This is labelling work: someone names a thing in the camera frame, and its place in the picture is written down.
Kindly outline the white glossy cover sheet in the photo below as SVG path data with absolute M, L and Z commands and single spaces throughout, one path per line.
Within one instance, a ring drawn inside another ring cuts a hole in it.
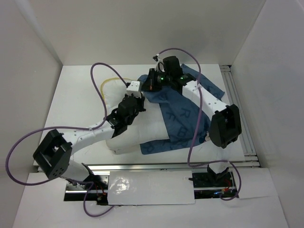
M 108 182 L 109 205 L 194 204 L 191 171 L 113 171 Z

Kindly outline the white pillow yellow underside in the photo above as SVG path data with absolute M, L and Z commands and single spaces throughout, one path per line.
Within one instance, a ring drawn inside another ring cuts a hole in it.
M 100 92 L 110 114 L 124 98 L 126 87 L 120 79 L 110 78 L 101 84 Z M 124 133 L 105 141 L 110 150 L 116 154 L 128 153 L 133 146 L 169 139 L 159 104 L 145 98 L 144 108 L 146 111 L 140 112 Z

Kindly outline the blue printed pillowcase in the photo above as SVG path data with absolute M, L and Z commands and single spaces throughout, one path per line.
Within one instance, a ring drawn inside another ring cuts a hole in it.
M 219 100 L 225 94 L 202 74 L 200 75 L 200 83 Z M 169 139 L 141 143 L 142 154 L 148 155 L 189 148 L 196 129 L 199 107 L 168 86 L 164 86 L 158 92 L 145 92 L 144 95 L 149 102 L 159 104 Z M 209 126 L 209 118 L 205 113 L 202 113 L 194 146 L 205 142 Z

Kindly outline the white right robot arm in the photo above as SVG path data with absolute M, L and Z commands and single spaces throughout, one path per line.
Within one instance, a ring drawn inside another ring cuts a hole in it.
M 226 148 L 242 133 L 239 108 L 222 102 L 224 92 L 200 71 L 180 64 L 176 56 L 154 59 L 156 67 L 139 80 L 147 99 L 159 104 L 169 138 L 144 152 L 189 148 L 192 154 L 195 146 L 211 141 L 217 157 L 208 162 L 207 180 L 218 186 L 228 172 Z

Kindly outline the aluminium front rail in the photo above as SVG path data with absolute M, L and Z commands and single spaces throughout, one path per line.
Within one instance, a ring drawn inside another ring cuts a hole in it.
M 258 168 L 260 163 L 255 160 L 233 162 L 237 168 Z M 93 172 L 107 171 L 158 171 L 158 170 L 185 170 L 190 169 L 186 163 L 174 164 L 136 164 L 136 165 L 89 165 Z

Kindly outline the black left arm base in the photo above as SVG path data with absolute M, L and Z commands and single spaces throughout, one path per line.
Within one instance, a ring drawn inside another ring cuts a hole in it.
M 108 205 L 109 175 L 98 175 L 86 165 L 73 163 L 66 171 L 64 201 L 95 201 L 97 205 Z

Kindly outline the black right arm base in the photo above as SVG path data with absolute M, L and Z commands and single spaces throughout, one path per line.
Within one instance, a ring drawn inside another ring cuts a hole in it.
M 223 173 L 214 174 L 208 167 L 206 172 L 195 171 L 188 178 L 194 187 L 194 198 L 232 198 L 237 192 L 237 186 L 233 172 L 227 168 Z

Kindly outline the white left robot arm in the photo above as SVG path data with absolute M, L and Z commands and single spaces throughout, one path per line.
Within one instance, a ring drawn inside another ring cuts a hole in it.
M 49 180 L 63 178 L 77 182 L 87 190 L 94 182 L 100 182 L 84 163 L 77 163 L 71 156 L 94 143 L 115 138 L 125 132 L 140 112 L 144 112 L 143 95 L 125 95 L 118 107 L 104 122 L 97 123 L 97 129 L 60 132 L 49 131 L 33 154 L 34 160 Z

